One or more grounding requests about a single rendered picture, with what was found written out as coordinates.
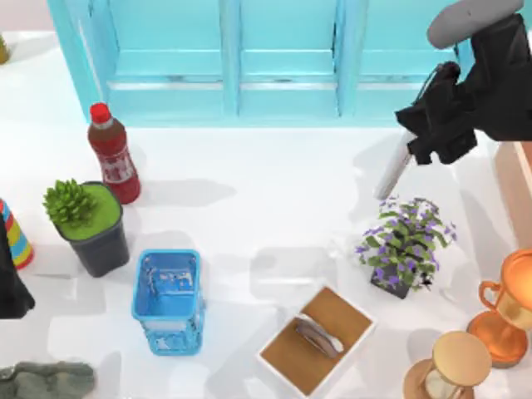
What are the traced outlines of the pale grey rounded box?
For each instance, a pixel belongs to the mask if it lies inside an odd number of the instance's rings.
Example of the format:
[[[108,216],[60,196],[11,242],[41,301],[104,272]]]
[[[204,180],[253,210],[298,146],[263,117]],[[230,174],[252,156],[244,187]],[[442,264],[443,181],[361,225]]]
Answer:
[[[399,144],[391,159],[388,161],[387,167],[374,190],[374,197],[377,200],[386,200],[396,187],[411,161],[412,154],[409,151],[408,144],[414,138],[415,136],[410,131],[404,131],[402,133]]]

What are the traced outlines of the salmon-coloured box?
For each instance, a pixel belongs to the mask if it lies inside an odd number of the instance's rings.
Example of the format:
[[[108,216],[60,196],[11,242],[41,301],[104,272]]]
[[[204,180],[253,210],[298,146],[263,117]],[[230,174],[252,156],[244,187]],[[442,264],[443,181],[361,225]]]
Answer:
[[[504,142],[495,173],[520,249],[532,249],[532,141]]]

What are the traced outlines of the purple flower plant in pot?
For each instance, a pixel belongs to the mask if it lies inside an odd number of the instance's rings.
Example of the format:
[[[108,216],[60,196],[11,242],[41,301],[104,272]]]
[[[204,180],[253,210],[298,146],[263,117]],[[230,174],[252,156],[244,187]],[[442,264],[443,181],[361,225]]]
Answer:
[[[442,219],[434,202],[419,197],[382,200],[378,221],[355,248],[359,262],[372,268],[370,283],[399,299],[429,289],[440,270],[436,251],[455,243],[456,225]]]

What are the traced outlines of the bronze trophy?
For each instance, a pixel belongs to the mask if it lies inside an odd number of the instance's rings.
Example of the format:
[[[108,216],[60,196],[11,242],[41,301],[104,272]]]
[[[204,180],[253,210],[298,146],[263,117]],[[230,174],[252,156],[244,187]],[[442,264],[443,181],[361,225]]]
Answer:
[[[532,331],[532,249],[510,254],[502,263],[500,280],[481,282],[478,294],[486,310],[466,331],[487,346],[493,367],[517,365],[527,353]]]

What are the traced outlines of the light blue rack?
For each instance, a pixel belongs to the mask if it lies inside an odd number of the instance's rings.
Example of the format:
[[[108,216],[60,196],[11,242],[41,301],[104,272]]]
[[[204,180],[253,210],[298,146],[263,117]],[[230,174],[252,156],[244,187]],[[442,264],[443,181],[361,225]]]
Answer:
[[[83,109],[128,126],[386,126],[452,0],[47,0]]]

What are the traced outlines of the wooden hourglass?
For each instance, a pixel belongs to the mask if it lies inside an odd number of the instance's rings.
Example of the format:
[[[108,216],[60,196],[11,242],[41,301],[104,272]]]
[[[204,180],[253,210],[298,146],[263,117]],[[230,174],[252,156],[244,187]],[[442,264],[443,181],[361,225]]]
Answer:
[[[475,399],[475,387],[490,374],[490,353],[476,336],[441,335],[430,358],[413,365],[403,381],[403,399]]]

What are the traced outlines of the grey tissue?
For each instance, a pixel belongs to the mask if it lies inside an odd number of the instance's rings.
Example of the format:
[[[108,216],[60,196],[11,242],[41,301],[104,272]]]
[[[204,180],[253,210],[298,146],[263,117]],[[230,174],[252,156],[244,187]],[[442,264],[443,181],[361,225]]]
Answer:
[[[295,318],[296,332],[329,358],[344,352],[342,342],[328,333],[325,328],[307,314],[300,313]]]

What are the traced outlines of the white and wooden tissue box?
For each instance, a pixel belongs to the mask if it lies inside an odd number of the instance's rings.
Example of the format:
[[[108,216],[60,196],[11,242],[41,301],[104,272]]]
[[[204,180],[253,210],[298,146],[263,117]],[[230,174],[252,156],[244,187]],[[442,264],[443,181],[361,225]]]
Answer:
[[[377,320],[361,306],[322,286],[298,310],[336,337],[344,350],[330,358],[296,332],[296,317],[259,350],[258,360],[279,377],[297,399],[321,399],[341,367],[374,330]]]

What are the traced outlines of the blue basket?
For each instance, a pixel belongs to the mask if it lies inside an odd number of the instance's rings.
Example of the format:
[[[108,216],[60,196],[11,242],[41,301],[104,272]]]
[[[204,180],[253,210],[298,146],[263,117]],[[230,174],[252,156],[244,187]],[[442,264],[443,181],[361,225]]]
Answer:
[[[205,300],[200,255],[147,249],[139,257],[131,305],[157,356],[193,356],[203,343]]]

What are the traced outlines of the red bottle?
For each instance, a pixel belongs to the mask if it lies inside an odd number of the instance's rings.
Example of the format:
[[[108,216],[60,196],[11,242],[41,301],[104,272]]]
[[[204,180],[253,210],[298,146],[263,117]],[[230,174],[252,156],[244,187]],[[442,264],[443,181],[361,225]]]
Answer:
[[[140,195],[140,178],[129,152],[126,128],[103,102],[91,105],[90,117],[87,136],[99,161],[102,181],[122,204],[131,204]]]

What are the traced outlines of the green succulent in dark pot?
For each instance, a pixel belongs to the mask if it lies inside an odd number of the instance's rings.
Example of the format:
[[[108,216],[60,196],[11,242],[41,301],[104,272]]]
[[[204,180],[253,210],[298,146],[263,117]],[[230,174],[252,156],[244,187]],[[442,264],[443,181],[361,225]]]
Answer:
[[[58,180],[47,188],[43,206],[56,231],[93,278],[129,262],[123,208],[104,183]]]

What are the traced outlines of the stack of coloured rings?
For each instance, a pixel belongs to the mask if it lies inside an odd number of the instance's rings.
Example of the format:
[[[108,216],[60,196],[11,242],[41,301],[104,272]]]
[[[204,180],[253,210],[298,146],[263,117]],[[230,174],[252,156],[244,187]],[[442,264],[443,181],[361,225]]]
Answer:
[[[7,240],[15,267],[22,269],[28,266],[34,258],[34,250],[26,235],[14,217],[6,201],[0,198],[0,211],[7,230]]]

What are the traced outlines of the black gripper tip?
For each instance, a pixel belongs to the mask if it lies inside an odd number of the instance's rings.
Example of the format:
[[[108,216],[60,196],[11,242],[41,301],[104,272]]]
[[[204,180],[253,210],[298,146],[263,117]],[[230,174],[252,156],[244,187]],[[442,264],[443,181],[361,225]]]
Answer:
[[[7,240],[7,230],[0,219],[0,320],[21,319],[36,302],[20,279]]]

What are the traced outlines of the grey green cloth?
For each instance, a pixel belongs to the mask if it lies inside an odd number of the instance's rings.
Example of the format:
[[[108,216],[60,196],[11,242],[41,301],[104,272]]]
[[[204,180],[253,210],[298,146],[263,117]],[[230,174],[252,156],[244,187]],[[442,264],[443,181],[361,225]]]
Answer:
[[[0,368],[0,399],[84,399],[96,385],[83,362],[19,362]]]

